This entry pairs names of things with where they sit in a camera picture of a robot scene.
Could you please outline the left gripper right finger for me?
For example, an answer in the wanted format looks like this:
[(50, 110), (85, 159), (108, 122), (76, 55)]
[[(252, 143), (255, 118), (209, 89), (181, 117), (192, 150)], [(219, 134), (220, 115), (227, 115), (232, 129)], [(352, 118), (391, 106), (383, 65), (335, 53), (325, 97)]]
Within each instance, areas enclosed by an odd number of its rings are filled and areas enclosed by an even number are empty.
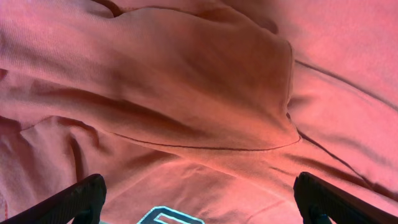
[(303, 224), (397, 224), (397, 217), (331, 185), (309, 172), (294, 182)]

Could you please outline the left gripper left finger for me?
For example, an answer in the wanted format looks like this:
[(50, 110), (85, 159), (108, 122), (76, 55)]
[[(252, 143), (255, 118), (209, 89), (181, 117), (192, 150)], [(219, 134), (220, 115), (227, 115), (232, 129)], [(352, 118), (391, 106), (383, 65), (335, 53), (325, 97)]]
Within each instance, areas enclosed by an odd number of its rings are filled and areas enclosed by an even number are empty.
[(99, 224), (106, 184), (92, 174), (1, 224)]

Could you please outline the red-orange t-shirt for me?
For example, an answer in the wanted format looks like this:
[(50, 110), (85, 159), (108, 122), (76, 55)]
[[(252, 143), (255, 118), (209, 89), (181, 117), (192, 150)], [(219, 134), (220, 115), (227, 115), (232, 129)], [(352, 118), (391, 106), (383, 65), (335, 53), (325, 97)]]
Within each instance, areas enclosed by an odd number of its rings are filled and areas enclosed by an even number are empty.
[(100, 174), (105, 223), (397, 213), (395, 1), (2, 1), (1, 220)]

